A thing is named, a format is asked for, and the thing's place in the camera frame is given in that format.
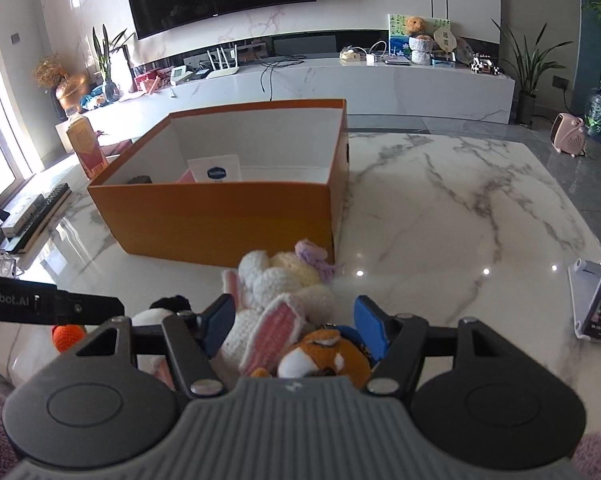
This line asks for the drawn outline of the fox sailor plush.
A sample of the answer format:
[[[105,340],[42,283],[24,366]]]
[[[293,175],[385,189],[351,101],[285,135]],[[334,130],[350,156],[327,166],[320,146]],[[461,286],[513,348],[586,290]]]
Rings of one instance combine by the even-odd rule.
[[[285,350],[272,370],[258,367],[252,377],[298,379],[308,377],[347,377],[362,389],[372,374],[374,359],[350,327],[330,326],[314,330]]]

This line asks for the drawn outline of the white round plush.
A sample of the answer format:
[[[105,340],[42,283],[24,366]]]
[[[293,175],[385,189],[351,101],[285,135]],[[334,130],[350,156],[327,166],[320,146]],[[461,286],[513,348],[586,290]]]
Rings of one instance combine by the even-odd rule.
[[[172,297],[160,298],[153,302],[148,310],[138,313],[132,318],[133,326],[152,326],[159,325],[164,318],[178,314],[181,311],[191,309],[189,300],[183,296],[177,295]],[[139,370],[152,375],[159,379],[167,387],[174,390],[174,382],[172,381],[171,372],[167,363],[166,356],[159,353],[158,356],[149,356],[148,354],[138,354],[137,364]]]

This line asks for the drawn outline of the white crochet bunny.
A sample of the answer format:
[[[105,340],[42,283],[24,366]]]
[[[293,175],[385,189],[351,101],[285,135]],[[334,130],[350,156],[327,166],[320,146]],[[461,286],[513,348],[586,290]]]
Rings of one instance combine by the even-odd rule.
[[[230,378],[272,372],[304,334],[329,321],[334,274],[328,252],[309,240],[273,256],[253,250],[235,270],[224,270],[222,291],[233,297],[236,313],[219,351],[220,370]]]

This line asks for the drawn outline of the white hand cream tube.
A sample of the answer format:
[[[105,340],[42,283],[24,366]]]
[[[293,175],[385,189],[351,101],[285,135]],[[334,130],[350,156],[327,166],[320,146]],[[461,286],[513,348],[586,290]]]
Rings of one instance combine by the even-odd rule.
[[[197,183],[242,181],[240,159],[235,154],[189,159],[188,166]]]

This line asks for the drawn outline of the black small box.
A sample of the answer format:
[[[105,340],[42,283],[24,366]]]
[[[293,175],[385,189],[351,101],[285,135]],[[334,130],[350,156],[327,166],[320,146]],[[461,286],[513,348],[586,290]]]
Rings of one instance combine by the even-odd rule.
[[[153,183],[149,176],[138,176],[130,179],[127,184],[151,184]]]

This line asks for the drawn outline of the pink card wallet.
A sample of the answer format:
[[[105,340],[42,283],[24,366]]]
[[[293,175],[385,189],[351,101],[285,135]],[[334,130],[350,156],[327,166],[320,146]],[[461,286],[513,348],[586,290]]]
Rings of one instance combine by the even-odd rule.
[[[195,178],[190,170],[186,170],[184,174],[178,179],[178,183],[194,183]]]

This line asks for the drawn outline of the orange crochet carrot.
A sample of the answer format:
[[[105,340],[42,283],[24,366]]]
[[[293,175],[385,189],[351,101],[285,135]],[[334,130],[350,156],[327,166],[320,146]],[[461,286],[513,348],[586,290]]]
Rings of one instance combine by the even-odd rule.
[[[52,344],[55,350],[60,353],[78,344],[86,335],[86,327],[82,325],[54,325],[51,330]]]

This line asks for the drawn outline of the black keyboard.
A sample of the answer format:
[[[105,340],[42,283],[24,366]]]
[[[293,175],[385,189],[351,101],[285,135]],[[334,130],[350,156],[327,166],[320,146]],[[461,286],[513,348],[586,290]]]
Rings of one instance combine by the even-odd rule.
[[[28,252],[31,244],[40,235],[58,208],[69,198],[70,194],[72,194],[72,189],[67,183],[58,184],[47,196],[43,197],[24,224],[23,229],[10,239],[4,250],[12,255]]]

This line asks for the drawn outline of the orange storage box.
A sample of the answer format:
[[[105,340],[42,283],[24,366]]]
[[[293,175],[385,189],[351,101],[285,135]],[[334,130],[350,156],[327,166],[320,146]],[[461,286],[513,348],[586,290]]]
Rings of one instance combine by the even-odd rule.
[[[178,183],[188,160],[238,155],[241,182]],[[306,99],[168,114],[88,185],[131,255],[236,266],[300,240],[337,258],[347,190],[347,103]],[[149,176],[151,184],[127,184]]]

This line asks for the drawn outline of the orange red carton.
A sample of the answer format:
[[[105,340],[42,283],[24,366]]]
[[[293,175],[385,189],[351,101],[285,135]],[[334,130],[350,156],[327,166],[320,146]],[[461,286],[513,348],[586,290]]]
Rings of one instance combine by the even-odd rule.
[[[89,119],[75,114],[69,119],[66,133],[87,178],[98,177],[108,166],[108,161]]]

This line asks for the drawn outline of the golden round vase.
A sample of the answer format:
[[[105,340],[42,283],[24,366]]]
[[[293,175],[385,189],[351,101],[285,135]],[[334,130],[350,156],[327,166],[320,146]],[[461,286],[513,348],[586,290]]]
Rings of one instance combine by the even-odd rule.
[[[55,97],[69,117],[72,112],[82,110],[81,100],[90,93],[90,80],[86,74],[65,77],[55,89]]]

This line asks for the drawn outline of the phone on stand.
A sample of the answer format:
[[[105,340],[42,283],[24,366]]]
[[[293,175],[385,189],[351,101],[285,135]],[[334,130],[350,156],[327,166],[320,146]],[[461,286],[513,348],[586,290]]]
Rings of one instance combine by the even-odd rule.
[[[575,336],[601,343],[601,262],[578,259],[567,276]]]

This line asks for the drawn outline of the white wifi router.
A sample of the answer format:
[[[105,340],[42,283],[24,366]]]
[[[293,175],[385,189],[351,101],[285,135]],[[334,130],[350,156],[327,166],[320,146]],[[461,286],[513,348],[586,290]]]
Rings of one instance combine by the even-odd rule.
[[[207,79],[233,76],[240,70],[238,66],[238,46],[234,44],[229,49],[217,47],[215,51],[207,50],[210,66]]]

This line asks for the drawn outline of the pink space heater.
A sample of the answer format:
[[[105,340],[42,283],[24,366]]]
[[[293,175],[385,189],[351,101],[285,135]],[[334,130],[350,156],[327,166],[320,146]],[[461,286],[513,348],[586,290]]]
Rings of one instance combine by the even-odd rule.
[[[560,113],[552,124],[550,142],[558,153],[584,156],[586,133],[584,121],[571,114]]]

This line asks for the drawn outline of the green potted plant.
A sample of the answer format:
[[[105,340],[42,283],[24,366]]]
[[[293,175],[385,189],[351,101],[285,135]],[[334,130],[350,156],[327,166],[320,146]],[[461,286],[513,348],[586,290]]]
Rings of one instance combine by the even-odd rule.
[[[513,55],[513,61],[502,60],[502,62],[514,70],[515,79],[519,85],[515,120],[522,126],[530,127],[533,124],[540,77],[549,70],[563,70],[564,68],[564,65],[551,60],[549,55],[555,50],[569,46],[572,41],[561,41],[544,48],[541,40],[545,36],[548,24],[543,25],[533,42],[530,42],[526,35],[518,40],[507,24],[498,24],[496,21],[493,21],[493,24],[499,30],[500,39],[507,44]]]

